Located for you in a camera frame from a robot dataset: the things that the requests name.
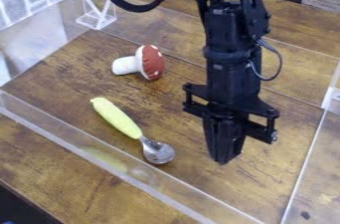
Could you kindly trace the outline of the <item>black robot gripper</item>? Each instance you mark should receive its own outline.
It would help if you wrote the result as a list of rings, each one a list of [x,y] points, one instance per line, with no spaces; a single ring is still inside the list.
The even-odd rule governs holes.
[[[261,50],[203,51],[207,81],[184,84],[183,110],[203,120],[207,149],[213,161],[227,164],[241,153],[245,137],[272,143],[279,110],[260,97]]]

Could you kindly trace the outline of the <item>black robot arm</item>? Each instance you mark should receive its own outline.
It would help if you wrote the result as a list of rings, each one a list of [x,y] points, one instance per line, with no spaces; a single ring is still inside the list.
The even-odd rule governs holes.
[[[205,34],[203,55],[207,81],[183,85],[183,110],[201,118],[213,161],[225,164],[240,155],[251,136],[272,143],[279,110],[259,97],[261,50],[269,45],[271,15],[261,0],[195,0]]]

